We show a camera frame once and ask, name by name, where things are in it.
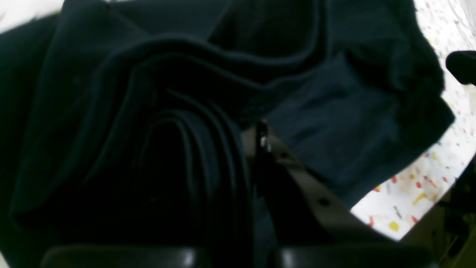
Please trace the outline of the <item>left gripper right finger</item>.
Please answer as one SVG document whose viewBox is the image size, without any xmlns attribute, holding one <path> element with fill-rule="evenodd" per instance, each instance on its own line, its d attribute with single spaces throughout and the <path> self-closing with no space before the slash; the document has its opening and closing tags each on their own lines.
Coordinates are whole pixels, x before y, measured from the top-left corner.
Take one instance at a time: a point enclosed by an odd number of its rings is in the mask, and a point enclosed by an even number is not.
<svg viewBox="0 0 476 268">
<path fill-rule="evenodd" d="M 357 219 L 265 122 L 242 132 L 277 238 L 267 268 L 436 268 L 431 252 L 402 245 Z"/>
</svg>

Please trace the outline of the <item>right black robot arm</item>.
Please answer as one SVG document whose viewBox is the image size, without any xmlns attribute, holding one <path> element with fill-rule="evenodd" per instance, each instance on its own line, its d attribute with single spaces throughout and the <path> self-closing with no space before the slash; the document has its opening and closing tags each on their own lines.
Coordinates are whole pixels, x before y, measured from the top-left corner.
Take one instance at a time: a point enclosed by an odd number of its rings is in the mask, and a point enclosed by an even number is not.
<svg viewBox="0 0 476 268">
<path fill-rule="evenodd" d="M 476 51 L 453 51 L 446 58 L 446 68 L 460 84 L 476 85 Z"/>
</svg>

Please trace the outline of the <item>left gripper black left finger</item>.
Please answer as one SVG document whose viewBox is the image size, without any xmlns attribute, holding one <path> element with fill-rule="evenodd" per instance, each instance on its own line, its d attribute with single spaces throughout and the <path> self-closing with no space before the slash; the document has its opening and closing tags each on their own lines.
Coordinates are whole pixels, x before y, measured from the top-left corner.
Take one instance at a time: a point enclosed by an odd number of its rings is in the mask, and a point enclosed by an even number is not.
<svg viewBox="0 0 476 268">
<path fill-rule="evenodd" d="M 211 268 L 201 248 L 187 246 L 66 245 L 49 249 L 41 268 Z"/>
</svg>

